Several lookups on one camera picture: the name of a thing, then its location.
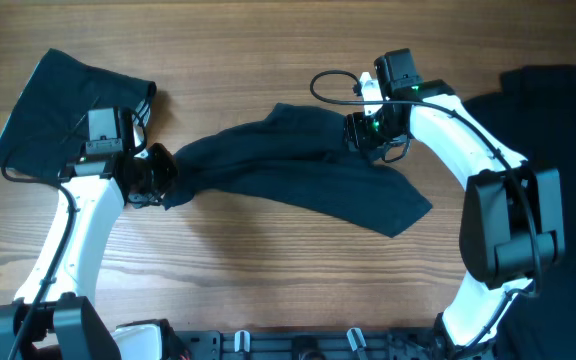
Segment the dark t-shirt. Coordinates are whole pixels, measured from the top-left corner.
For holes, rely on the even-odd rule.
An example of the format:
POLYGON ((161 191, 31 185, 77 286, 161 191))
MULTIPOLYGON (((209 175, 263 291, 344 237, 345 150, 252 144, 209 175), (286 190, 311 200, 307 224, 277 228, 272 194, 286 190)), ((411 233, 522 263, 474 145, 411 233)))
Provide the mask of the dark t-shirt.
POLYGON ((395 237, 432 208, 397 170, 349 150, 345 118, 278 103, 262 121, 238 125, 179 149, 179 175, 164 197, 181 206, 206 190, 260 197, 395 237))

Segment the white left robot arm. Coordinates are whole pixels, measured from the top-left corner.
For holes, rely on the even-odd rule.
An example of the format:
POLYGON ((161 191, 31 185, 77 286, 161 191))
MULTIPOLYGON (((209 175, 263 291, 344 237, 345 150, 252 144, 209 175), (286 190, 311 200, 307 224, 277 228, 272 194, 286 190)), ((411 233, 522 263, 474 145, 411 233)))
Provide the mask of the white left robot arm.
POLYGON ((0 359, 164 359, 172 333, 161 320, 109 331, 94 293, 110 232, 126 205, 155 206, 177 174, 159 143, 91 141, 59 174, 59 202, 33 270, 0 305, 0 359))

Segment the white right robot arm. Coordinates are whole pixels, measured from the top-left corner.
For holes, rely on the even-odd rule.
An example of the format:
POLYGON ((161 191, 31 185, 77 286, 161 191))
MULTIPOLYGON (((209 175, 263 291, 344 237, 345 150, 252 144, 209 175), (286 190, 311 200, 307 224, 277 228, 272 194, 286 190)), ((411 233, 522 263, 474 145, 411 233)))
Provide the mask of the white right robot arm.
POLYGON ((538 295, 543 272, 565 253, 559 173, 530 166, 441 80, 397 84, 363 73, 353 90, 363 108, 348 118, 353 145, 407 148, 417 140, 465 191, 459 250, 466 274, 438 330, 454 355, 474 352, 496 337, 515 299, 538 295))

